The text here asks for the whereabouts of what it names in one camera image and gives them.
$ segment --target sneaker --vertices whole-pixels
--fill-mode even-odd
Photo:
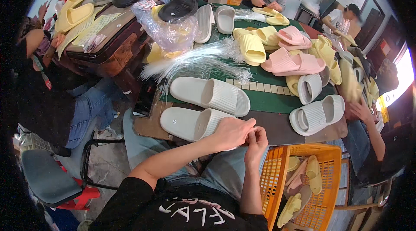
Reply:
[[[116,131],[110,126],[107,126],[107,128],[101,134],[97,132],[97,139],[99,140],[120,140],[123,137],[123,134],[117,134]]]

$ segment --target green table mat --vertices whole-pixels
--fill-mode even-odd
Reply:
[[[205,4],[207,3],[201,0],[198,2],[199,6],[202,6]],[[234,9],[241,8],[240,6],[235,6],[235,5],[232,5],[232,7]],[[295,20],[291,20],[291,19],[289,19],[289,21],[290,21],[289,26],[293,25],[296,28],[298,28],[299,31],[304,31],[302,26],[299,24],[299,22]],[[266,26],[269,26],[269,24],[259,22],[259,21],[241,20],[241,21],[234,22],[234,28],[247,28],[247,27],[262,28]],[[287,26],[274,26],[274,27],[278,31]],[[225,37],[229,37],[229,35],[219,33],[220,40],[222,40]],[[276,86],[282,86],[282,87],[288,86],[286,84],[285,77],[276,77],[272,73],[263,70],[260,66],[249,66],[247,64],[240,65],[240,66],[250,68],[250,72],[253,74],[253,78],[250,80],[251,82],[264,83],[264,84],[270,84],[270,85],[276,85]],[[225,81],[227,77],[218,75],[218,73],[215,73],[215,75],[211,73],[209,78],[215,78],[221,81]],[[243,89],[243,91],[249,97],[250,103],[251,103],[251,110],[253,111],[289,114],[292,110],[303,106],[299,98],[296,96],[289,96],[289,95],[283,95],[283,94],[254,91],[254,90],[246,90],[246,89]],[[330,84],[328,84],[326,87],[322,88],[322,92],[315,99],[315,101],[322,100],[325,98],[325,96],[329,94],[335,94],[335,93],[336,93],[335,88],[331,86]],[[160,100],[173,102],[173,103],[185,103],[180,100],[177,100],[171,95],[168,95],[167,97],[162,96],[160,97]]]

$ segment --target jeans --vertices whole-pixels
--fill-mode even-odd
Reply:
[[[168,144],[164,140],[143,137],[135,133],[131,109],[128,109],[124,114],[123,129],[128,163],[131,169],[134,169],[150,156],[169,149]],[[200,177],[190,176],[184,167],[165,177],[165,179],[174,187],[200,184],[228,194],[240,201],[245,174],[244,155],[246,151],[247,147],[238,147],[232,151],[220,152],[213,157]],[[266,160],[267,151],[268,148],[264,152],[259,165],[260,173]]]
[[[342,139],[348,151],[355,174],[360,170],[365,159],[370,153],[370,139],[367,135],[367,127],[360,120],[347,122],[348,134]]]
[[[76,96],[74,118],[71,121],[70,134],[65,148],[74,149],[84,137],[88,125],[97,117],[97,130],[105,130],[114,119],[117,112],[113,109],[110,96],[118,91],[111,78],[103,78],[94,87],[81,85],[69,90]]]

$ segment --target lanyard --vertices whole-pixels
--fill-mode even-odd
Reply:
[[[36,63],[36,66],[39,68],[40,73],[42,74],[43,81],[45,82],[46,87],[50,90],[52,89],[52,83],[50,82],[48,76],[43,72],[43,66],[40,63],[39,59],[35,56],[33,57],[33,61]]]

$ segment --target cap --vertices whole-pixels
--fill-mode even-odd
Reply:
[[[360,8],[358,8],[357,5],[351,3],[350,5],[348,5],[348,10],[352,11],[355,14],[355,16],[357,16],[358,20],[362,22],[362,19],[360,16]]]

